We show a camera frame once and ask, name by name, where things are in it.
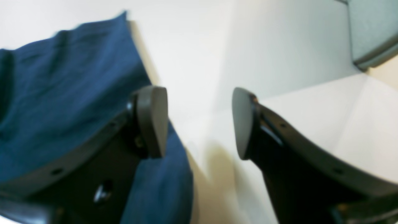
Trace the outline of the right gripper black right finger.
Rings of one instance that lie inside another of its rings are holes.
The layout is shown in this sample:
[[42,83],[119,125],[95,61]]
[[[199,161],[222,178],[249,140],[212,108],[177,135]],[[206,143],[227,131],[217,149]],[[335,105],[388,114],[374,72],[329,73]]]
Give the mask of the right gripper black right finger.
[[244,88],[232,110],[238,155],[261,170],[278,223],[397,223],[397,184],[321,149]]

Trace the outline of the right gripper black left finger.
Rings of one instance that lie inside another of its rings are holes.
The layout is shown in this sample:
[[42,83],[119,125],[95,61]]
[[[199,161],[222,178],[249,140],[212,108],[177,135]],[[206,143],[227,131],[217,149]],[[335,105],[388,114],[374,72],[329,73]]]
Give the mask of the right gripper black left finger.
[[1,216],[19,224],[118,224],[141,160],[165,156],[166,88],[132,93],[84,144],[1,184]]

